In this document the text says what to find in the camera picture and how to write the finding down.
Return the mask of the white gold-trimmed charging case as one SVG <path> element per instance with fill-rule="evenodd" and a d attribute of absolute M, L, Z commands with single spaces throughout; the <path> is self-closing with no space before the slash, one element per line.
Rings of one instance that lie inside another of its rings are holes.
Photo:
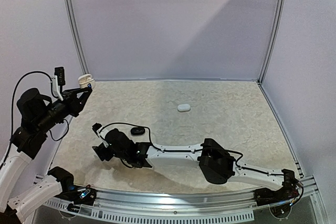
<path fill-rule="evenodd" d="M 96 86 L 96 81 L 91 74 L 84 74 L 78 78 L 78 84 L 81 89 L 89 87 L 94 89 Z"/>

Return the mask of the black earbud charging case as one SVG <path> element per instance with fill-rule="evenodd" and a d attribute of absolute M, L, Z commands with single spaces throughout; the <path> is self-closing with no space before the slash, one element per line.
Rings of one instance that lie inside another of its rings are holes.
<path fill-rule="evenodd" d="M 131 133 L 132 136 L 143 135 L 143 134 L 145 134 L 145 128 L 143 128 L 143 127 L 133 127 L 130 130 L 130 133 Z"/>

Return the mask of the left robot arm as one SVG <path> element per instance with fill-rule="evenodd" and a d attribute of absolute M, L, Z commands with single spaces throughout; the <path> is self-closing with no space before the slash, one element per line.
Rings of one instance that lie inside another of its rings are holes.
<path fill-rule="evenodd" d="M 10 195 L 23 170 L 40 151 L 47 132 L 66 117 L 77 117 L 91 93 L 90 87 L 65 90 L 63 99 L 55 102 L 40 94 L 37 88 L 28 89 L 21 95 L 17 101 L 21 125 L 12 135 L 9 152 L 2 160 L 2 222 L 23 223 L 32 212 L 55 196 L 81 201 L 73 175 L 61 167 L 52 168 L 39 183 L 20 195 L 13 198 Z"/>

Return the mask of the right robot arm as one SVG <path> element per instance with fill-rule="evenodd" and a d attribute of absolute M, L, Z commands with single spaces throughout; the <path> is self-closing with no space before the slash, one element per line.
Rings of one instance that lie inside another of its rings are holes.
<path fill-rule="evenodd" d="M 151 141 L 134 142 L 118 129 L 109 130 L 99 123 L 92 130 L 102 143 L 93 146 L 101 161 L 118 158 L 132 168 L 157 168 L 163 165 L 198 167 L 207 182 L 223 185 L 239 182 L 271 190 L 276 201 L 297 197 L 303 184 L 289 169 L 274 170 L 239 164 L 239 160 L 212 138 L 187 146 L 155 145 Z"/>

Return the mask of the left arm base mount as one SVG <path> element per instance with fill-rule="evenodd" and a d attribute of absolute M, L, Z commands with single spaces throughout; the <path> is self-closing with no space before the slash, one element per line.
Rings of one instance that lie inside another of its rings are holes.
<path fill-rule="evenodd" d="M 61 193 L 56 198 L 67 200 L 74 205 L 88 205 L 93 206 L 97 197 L 97 190 L 87 185 L 85 187 L 74 186 L 73 190 Z"/>

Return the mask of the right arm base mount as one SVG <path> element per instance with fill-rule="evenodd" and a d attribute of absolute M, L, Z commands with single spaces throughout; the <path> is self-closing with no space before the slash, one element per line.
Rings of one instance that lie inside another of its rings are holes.
<path fill-rule="evenodd" d="M 303 183 L 297 179 L 285 180 L 282 187 L 278 190 L 268 188 L 256 189 L 254 191 L 254 200 L 258 206 L 270 205 L 280 202 L 287 202 L 301 197 L 298 188 L 303 190 Z"/>

